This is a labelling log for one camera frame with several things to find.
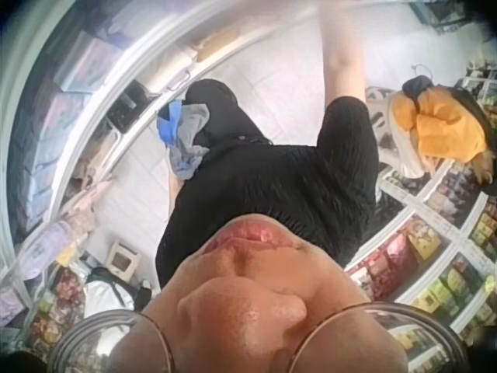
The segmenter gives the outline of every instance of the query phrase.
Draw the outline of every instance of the white floor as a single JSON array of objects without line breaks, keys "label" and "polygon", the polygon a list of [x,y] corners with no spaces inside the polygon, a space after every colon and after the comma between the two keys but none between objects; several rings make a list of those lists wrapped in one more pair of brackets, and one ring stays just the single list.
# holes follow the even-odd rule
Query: white floor
[{"label": "white floor", "polygon": [[[476,25],[437,36],[407,5],[357,9],[367,84],[400,89],[424,64],[435,83],[454,85],[470,61],[497,60],[497,42],[482,46]],[[429,74],[424,67],[421,73]],[[276,144],[313,145],[324,112],[321,39],[315,20],[259,42],[208,74],[233,89],[242,108]],[[137,270],[158,287],[155,252],[168,220],[165,149],[147,128],[115,168],[114,184],[96,205],[99,227],[87,250],[104,261],[113,240],[141,251]]]}]

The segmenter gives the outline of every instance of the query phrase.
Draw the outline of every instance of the nose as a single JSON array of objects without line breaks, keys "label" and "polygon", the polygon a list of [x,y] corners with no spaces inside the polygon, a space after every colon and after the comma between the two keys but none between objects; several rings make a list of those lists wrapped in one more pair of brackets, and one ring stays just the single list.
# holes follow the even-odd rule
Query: nose
[{"label": "nose", "polygon": [[187,335],[173,351],[181,372],[268,371],[275,355],[296,347],[307,315],[302,299],[243,277],[208,281],[178,305]]}]

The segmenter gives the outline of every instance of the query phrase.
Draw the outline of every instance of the mouth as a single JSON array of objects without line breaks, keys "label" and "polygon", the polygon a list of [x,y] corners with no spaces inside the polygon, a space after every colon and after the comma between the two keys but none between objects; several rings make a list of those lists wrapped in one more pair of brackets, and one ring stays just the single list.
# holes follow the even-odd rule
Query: mouth
[{"label": "mouth", "polygon": [[219,249],[267,250],[293,247],[294,241],[277,225],[248,218],[228,223],[213,236],[203,254]]}]

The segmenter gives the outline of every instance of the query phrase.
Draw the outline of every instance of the eyeglasses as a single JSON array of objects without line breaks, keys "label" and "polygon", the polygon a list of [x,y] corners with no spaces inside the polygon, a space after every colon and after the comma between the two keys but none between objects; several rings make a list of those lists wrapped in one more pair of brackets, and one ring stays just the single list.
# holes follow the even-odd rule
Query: eyeglasses
[{"label": "eyeglasses", "polygon": [[[411,306],[372,302],[322,320],[270,372],[400,372],[406,366],[415,373],[470,371],[464,348],[450,328]],[[122,310],[99,313],[71,329],[54,348],[48,371],[178,372],[155,323]]]}]

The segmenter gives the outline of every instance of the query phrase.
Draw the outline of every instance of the gray cloth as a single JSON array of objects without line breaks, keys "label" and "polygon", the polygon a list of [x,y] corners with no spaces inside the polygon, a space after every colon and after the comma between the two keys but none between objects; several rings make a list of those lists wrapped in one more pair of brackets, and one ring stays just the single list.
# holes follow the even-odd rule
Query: gray cloth
[{"label": "gray cloth", "polygon": [[172,171],[181,180],[193,177],[203,157],[209,151],[208,148],[193,144],[193,139],[209,121],[209,116],[205,104],[182,106],[177,136],[174,145],[169,146]]}]

